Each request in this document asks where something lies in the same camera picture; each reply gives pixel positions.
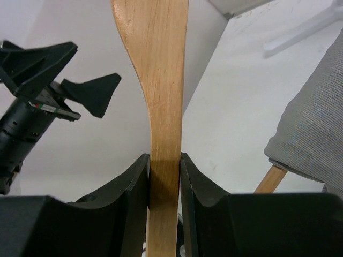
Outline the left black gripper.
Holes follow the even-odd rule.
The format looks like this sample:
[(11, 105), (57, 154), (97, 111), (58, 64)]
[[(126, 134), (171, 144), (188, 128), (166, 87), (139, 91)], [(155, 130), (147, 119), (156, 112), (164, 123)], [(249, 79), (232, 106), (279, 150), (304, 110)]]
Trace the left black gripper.
[(36, 100), (16, 98), (1, 118), (1, 195), (9, 193), (24, 159), (55, 118), (72, 122), (80, 119), (65, 99), (82, 104), (94, 117), (105, 115), (121, 81), (119, 74), (83, 83), (54, 81), (77, 49), (73, 42), (33, 49), (1, 42), (1, 83), (15, 97), (38, 96)]

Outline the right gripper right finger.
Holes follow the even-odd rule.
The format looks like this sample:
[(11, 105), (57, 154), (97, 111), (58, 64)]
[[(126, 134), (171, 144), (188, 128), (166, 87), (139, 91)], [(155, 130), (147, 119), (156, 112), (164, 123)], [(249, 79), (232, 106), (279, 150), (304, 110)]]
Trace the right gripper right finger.
[(181, 155), (179, 256), (342, 256), (342, 200), (230, 194)]

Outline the wooden clothes hanger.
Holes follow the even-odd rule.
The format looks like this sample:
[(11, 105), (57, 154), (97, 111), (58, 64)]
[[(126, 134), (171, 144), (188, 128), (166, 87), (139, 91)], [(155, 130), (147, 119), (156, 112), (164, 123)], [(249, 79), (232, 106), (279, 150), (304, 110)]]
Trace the wooden clothes hanger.
[(111, 2), (150, 121), (147, 256), (176, 255), (188, 6), (187, 1)]

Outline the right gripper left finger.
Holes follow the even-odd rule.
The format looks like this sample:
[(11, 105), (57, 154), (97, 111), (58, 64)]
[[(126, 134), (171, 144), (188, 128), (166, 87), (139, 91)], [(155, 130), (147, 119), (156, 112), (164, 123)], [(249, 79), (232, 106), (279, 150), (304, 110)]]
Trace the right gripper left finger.
[(1, 256), (141, 256), (150, 158), (76, 202), (1, 198)]

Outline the grey trousers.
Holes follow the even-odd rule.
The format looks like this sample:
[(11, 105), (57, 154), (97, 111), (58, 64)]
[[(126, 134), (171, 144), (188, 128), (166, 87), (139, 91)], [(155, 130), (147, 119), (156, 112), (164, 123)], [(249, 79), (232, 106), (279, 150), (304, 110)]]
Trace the grey trousers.
[(342, 197), (342, 34), (287, 104), (264, 154)]

